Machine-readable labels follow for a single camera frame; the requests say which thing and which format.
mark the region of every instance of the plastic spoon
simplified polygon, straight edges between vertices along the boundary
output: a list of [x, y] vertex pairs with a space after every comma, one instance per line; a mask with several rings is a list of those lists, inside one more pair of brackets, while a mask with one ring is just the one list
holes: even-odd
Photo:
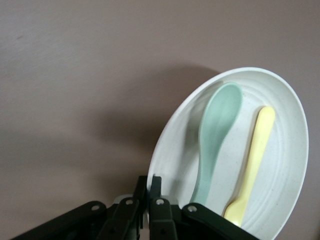
[[190, 202], [205, 205], [221, 145], [236, 121], [242, 106], [241, 87], [223, 84], [209, 100], [199, 127], [199, 167]]
[[276, 113], [270, 106], [265, 106], [260, 110], [252, 136], [247, 167], [239, 196], [225, 210], [224, 218], [238, 227], [241, 226], [275, 117]]

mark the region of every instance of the beige surface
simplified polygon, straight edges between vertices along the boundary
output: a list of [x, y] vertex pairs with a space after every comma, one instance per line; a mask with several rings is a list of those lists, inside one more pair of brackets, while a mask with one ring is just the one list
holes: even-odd
[[183, 99], [254, 66], [288, 81], [309, 126], [277, 240], [319, 239], [319, 13], [317, 0], [0, 1], [0, 238], [131, 193]]

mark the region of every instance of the speckled plate surface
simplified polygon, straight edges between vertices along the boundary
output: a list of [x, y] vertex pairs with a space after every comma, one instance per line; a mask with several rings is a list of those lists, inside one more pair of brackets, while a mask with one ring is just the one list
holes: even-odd
[[262, 106], [272, 106], [276, 119], [244, 214], [242, 228], [262, 240], [274, 239], [298, 200], [308, 162], [309, 137], [301, 102], [280, 76], [243, 67], [221, 73], [197, 88], [175, 111], [155, 147], [152, 176], [162, 177], [162, 195], [188, 204], [197, 179], [198, 130], [208, 100], [227, 82], [241, 85], [243, 106], [222, 144], [205, 206], [222, 215], [238, 193], [255, 120]]

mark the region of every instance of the spoon handle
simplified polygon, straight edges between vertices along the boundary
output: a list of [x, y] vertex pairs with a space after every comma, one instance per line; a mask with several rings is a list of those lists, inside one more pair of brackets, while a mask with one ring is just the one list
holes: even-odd
[[252, 136], [248, 162], [239, 196], [225, 210], [224, 218], [238, 227], [241, 226], [275, 117], [275, 110], [270, 106], [265, 106], [260, 110]]

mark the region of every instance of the green spoon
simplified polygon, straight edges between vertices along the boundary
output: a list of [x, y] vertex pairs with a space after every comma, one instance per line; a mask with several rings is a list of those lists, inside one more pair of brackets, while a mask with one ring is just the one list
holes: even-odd
[[221, 145], [242, 106], [241, 87], [228, 82], [210, 98], [199, 127], [199, 167], [190, 202], [206, 204]]

